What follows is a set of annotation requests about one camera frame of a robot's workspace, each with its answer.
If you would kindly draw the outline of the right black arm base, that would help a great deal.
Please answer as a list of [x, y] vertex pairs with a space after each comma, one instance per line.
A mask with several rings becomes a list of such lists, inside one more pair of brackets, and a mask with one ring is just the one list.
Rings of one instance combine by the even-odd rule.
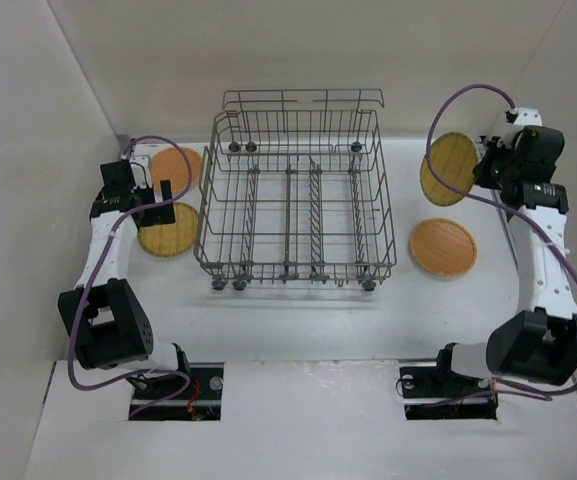
[[496, 420], [498, 400], [477, 379], [440, 374], [432, 363], [402, 363], [396, 390], [407, 420]]

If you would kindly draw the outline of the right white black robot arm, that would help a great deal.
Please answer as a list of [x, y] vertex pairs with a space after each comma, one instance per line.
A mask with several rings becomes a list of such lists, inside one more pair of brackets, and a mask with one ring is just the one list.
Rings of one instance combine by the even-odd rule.
[[474, 167], [476, 185], [495, 190], [519, 280], [515, 315], [480, 344], [449, 344], [450, 369], [483, 379], [517, 377], [561, 386], [577, 369], [577, 304], [566, 259], [568, 200], [552, 183], [564, 148], [562, 132], [516, 127], [487, 144]]

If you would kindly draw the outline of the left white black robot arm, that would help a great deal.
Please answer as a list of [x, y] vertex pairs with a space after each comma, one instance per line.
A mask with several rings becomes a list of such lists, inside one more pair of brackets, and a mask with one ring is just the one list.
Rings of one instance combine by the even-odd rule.
[[170, 183], [163, 200], [142, 163], [119, 160], [100, 167], [103, 186], [89, 220], [88, 257], [75, 286], [59, 294], [58, 310], [69, 336], [68, 375], [75, 388], [100, 389], [143, 375], [190, 383], [185, 353], [161, 344], [128, 281], [130, 254], [143, 229], [175, 222]]

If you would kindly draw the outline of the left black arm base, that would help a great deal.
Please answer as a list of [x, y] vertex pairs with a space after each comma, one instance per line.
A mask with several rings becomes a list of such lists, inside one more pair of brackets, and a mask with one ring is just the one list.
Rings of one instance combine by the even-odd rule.
[[129, 421], [219, 421], [224, 391], [223, 363], [190, 365], [190, 383], [174, 375], [140, 375], [133, 387]]

